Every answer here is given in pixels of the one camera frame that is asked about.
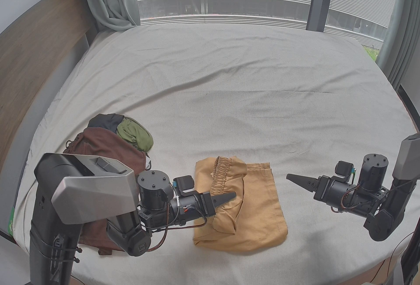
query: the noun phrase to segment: green grass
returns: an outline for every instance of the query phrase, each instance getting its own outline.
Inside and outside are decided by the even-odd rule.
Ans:
[[[378,57],[379,50],[372,47],[366,47],[364,46],[366,52],[370,55],[373,61],[376,61],[376,58]]]

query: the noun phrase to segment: olive green garment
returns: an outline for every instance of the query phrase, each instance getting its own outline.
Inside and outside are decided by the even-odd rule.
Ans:
[[[117,126],[117,135],[144,152],[148,152],[153,146],[150,132],[130,117],[125,117]]]

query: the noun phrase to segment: green label on mattress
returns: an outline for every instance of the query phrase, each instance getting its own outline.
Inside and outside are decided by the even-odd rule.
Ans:
[[[12,226],[13,226],[13,216],[14,216],[14,214],[15,214],[15,208],[13,207],[12,208],[12,212],[10,213],[9,226],[8,226],[9,235],[12,236],[12,237],[13,237],[13,228],[12,228]]]

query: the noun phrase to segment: bed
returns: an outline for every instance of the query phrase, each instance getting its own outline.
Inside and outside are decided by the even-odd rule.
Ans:
[[[39,124],[13,218],[24,250],[37,161],[63,151],[98,113],[143,124],[155,140],[153,167],[171,178],[193,175],[195,162],[208,156],[269,161],[289,234],[280,246],[253,254],[197,248],[192,230],[170,232],[159,250],[139,258],[98,256],[83,246],[73,274],[86,285],[337,284],[388,258],[420,215],[415,190],[402,225],[374,242],[363,218],[334,214],[286,180],[287,173],[332,175],[339,160],[360,169],[364,155],[376,152],[389,159],[390,185],[400,142],[416,130],[357,41],[260,25],[138,26],[101,32]]]

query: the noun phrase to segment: wooden bed frame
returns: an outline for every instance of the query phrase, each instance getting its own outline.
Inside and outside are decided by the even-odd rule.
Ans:
[[[86,0],[41,0],[0,34],[0,184],[2,175],[21,174],[2,169],[37,94],[81,38],[86,35],[89,43],[93,40],[97,33],[94,22]],[[29,146],[30,142],[20,150],[27,153]],[[370,281],[379,269],[375,282],[382,282],[389,262],[342,285]],[[413,284],[417,281],[420,284],[419,276]]]

